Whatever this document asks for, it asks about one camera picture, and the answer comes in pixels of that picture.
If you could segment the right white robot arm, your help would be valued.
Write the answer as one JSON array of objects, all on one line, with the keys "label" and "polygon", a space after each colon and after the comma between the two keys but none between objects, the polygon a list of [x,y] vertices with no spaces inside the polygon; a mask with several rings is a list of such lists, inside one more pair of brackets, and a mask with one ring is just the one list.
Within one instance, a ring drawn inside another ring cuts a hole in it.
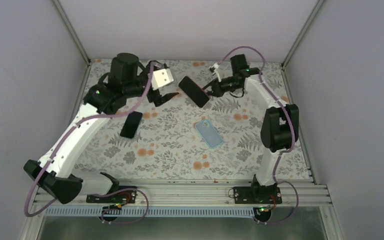
[{"label": "right white robot arm", "polygon": [[264,203],[270,195],[276,196],[279,184],[276,170],[282,154],[290,152],[299,136],[299,108],[295,104],[287,104],[281,100],[265,81],[262,69],[250,67],[244,54],[230,58],[232,75],[221,78],[219,64],[210,67],[217,76],[204,89],[211,88],[208,94],[212,97],[222,97],[224,93],[244,89],[257,96],[257,102],[265,109],[260,139],[269,151],[263,155],[259,173],[253,177],[250,195],[254,202]]}]

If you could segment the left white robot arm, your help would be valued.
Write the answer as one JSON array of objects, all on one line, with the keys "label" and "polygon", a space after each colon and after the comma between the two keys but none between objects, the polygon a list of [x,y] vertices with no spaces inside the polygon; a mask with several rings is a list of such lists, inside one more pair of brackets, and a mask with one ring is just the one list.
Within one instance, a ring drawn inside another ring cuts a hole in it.
[{"label": "left white robot arm", "polygon": [[[132,53],[119,53],[98,82],[89,88],[70,126],[54,146],[39,160],[28,160],[25,172],[35,185],[45,190],[62,204],[78,195],[99,195],[111,203],[119,197],[119,181],[105,172],[97,176],[77,177],[72,171],[81,153],[110,119],[127,116],[147,99],[159,107],[175,96],[161,95],[159,89],[174,82],[165,63],[151,60],[143,66]],[[118,113],[129,98],[137,98],[130,109]]]}]

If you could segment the light blue phone case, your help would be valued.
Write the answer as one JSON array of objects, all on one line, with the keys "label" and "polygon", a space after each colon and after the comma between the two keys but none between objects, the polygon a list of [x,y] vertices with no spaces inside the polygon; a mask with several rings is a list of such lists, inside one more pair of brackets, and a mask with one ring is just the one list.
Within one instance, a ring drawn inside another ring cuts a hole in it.
[{"label": "light blue phone case", "polygon": [[215,149],[224,143],[224,139],[208,119],[197,122],[194,128],[210,149]]}]

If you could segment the black phone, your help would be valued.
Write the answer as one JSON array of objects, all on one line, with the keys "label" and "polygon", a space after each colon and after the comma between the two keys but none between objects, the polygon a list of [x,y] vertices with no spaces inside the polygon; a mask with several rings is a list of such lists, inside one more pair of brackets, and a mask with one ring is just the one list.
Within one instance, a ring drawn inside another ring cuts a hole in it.
[{"label": "black phone", "polygon": [[136,135],[142,117],[143,113],[141,112],[133,111],[130,113],[124,122],[119,136],[127,139],[133,139]]},{"label": "black phone", "polygon": [[184,76],[178,87],[199,107],[203,108],[210,100],[210,96],[199,87],[189,76]]}]

